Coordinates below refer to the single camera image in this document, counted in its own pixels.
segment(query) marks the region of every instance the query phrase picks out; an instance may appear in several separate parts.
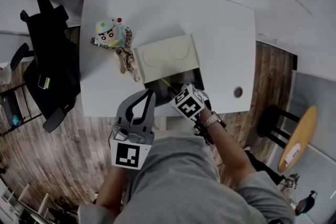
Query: white table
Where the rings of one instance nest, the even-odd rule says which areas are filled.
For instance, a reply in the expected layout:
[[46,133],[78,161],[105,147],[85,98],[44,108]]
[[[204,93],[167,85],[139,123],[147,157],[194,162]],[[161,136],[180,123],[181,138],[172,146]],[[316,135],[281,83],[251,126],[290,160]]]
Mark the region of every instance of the white table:
[[[121,17],[133,32],[132,48],[194,34],[206,93],[217,113],[250,109],[255,71],[255,19],[252,9],[226,0],[84,0],[80,31],[81,96],[85,116],[114,117],[121,101],[143,90],[122,75],[109,51],[90,44],[95,24]],[[235,98],[236,87],[243,95]],[[134,108],[134,115],[142,112]],[[155,116],[176,116],[169,104]]]

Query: gray shirt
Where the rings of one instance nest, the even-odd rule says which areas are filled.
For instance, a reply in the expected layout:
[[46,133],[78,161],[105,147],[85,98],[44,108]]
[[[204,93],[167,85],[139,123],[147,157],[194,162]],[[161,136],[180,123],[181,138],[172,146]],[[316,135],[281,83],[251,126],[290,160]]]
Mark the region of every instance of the gray shirt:
[[221,185],[210,150],[198,138],[154,141],[142,169],[128,172],[126,205],[118,217],[82,205],[81,224],[295,222],[293,209],[266,172],[244,178],[237,192]]

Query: wristwatch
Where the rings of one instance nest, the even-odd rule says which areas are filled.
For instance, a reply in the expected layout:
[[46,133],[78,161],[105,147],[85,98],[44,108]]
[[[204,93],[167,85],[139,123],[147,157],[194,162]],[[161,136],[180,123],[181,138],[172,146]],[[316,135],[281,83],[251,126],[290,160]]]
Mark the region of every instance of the wristwatch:
[[211,111],[211,113],[212,113],[211,117],[207,119],[205,122],[202,122],[204,127],[206,128],[208,128],[211,124],[213,124],[216,121],[218,121],[219,123],[222,122],[215,111]]

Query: hand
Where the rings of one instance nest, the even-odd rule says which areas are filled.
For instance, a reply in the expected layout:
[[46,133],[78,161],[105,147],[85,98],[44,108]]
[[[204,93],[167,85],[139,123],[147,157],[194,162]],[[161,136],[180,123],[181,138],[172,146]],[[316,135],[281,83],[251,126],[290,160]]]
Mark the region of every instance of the hand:
[[211,111],[205,107],[201,112],[200,112],[200,117],[199,119],[201,122],[205,122],[207,119],[209,119],[212,116]]

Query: black stool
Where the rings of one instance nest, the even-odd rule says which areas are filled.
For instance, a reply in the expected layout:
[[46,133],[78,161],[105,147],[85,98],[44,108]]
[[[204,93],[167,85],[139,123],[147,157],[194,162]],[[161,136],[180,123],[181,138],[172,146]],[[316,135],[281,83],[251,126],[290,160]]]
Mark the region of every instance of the black stool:
[[260,119],[257,125],[257,134],[260,137],[267,137],[271,139],[274,143],[281,146],[282,148],[285,148],[286,143],[272,134],[272,131],[274,131],[280,134],[282,137],[286,138],[287,140],[290,139],[289,134],[285,133],[284,131],[276,127],[281,115],[295,122],[300,121],[299,117],[293,114],[290,114],[287,111],[282,110],[273,104],[273,105],[270,105],[260,116]]

